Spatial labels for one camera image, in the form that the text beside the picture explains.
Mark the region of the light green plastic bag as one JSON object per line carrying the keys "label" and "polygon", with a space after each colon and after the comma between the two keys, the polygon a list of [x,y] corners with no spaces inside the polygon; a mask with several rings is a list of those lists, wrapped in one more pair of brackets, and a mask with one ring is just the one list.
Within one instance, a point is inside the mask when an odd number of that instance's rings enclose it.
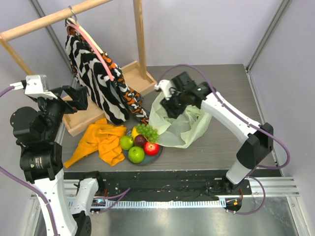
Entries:
{"label": "light green plastic bag", "polygon": [[157,130],[158,144],[170,148],[188,148],[208,129],[212,116],[195,106],[189,105],[176,119],[169,118],[160,102],[159,94],[152,103],[149,125]]}

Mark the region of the green fake grape bunch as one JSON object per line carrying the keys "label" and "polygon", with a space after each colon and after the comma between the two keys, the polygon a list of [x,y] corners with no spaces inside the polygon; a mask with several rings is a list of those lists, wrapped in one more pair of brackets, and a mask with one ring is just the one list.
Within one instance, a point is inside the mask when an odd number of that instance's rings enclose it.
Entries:
{"label": "green fake grape bunch", "polygon": [[157,143],[159,140],[158,131],[153,129],[151,125],[138,124],[136,125],[136,131],[144,136],[150,143]]}

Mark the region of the green fake pear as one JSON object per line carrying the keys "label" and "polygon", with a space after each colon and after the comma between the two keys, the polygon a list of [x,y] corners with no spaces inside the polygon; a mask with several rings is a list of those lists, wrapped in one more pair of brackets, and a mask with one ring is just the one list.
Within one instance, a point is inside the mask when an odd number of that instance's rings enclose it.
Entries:
{"label": "green fake pear", "polygon": [[120,146],[123,150],[130,150],[134,146],[132,137],[129,135],[122,136]]}

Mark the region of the yellow fake mango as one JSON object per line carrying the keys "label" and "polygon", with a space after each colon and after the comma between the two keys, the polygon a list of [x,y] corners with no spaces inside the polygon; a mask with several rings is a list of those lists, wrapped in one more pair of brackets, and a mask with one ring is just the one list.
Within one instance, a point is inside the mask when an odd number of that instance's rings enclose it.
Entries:
{"label": "yellow fake mango", "polygon": [[138,135],[139,135],[139,133],[138,133],[138,131],[137,131],[137,127],[134,126],[133,129],[132,129],[132,131],[131,131],[131,137],[132,137],[133,139],[135,139]]}

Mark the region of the red fake apple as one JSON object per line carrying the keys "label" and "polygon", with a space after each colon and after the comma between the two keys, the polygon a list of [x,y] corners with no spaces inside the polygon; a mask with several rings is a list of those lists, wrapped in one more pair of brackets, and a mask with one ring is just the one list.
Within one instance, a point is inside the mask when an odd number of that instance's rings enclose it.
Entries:
{"label": "red fake apple", "polygon": [[144,152],[146,155],[154,156],[157,155],[160,151],[160,145],[156,143],[146,142],[144,145]]}

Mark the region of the green fake apple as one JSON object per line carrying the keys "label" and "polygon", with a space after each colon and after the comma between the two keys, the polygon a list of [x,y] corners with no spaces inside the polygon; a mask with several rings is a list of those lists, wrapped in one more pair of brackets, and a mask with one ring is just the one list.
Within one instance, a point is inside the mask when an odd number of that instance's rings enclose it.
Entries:
{"label": "green fake apple", "polygon": [[128,158],[132,163],[141,163],[145,158],[145,152],[143,148],[134,146],[128,151]]}

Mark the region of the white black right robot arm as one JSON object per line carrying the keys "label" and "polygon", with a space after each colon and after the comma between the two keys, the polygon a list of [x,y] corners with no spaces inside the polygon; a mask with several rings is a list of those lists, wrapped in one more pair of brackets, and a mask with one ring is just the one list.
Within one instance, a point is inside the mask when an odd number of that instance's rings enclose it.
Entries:
{"label": "white black right robot arm", "polygon": [[177,118],[189,105],[195,106],[216,118],[242,143],[236,161],[222,177],[221,187],[227,194],[238,191],[244,178],[273,150],[272,125],[247,117],[206,82],[196,84],[187,72],[160,80],[155,90],[163,94],[160,104],[169,118]]}

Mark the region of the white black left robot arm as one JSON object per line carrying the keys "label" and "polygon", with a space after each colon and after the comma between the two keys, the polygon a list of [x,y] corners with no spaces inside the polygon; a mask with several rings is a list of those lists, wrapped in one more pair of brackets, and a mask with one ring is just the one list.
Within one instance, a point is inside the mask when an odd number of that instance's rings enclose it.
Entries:
{"label": "white black left robot arm", "polygon": [[89,236],[89,216],[94,196],[105,189],[100,172],[83,174],[77,187],[75,203],[68,206],[64,189],[62,146],[55,139],[65,114],[88,107],[87,88],[55,88],[35,99],[39,111],[22,107],[15,111],[10,124],[16,144],[21,147],[20,168],[24,185],[36,193],[49,236]]}

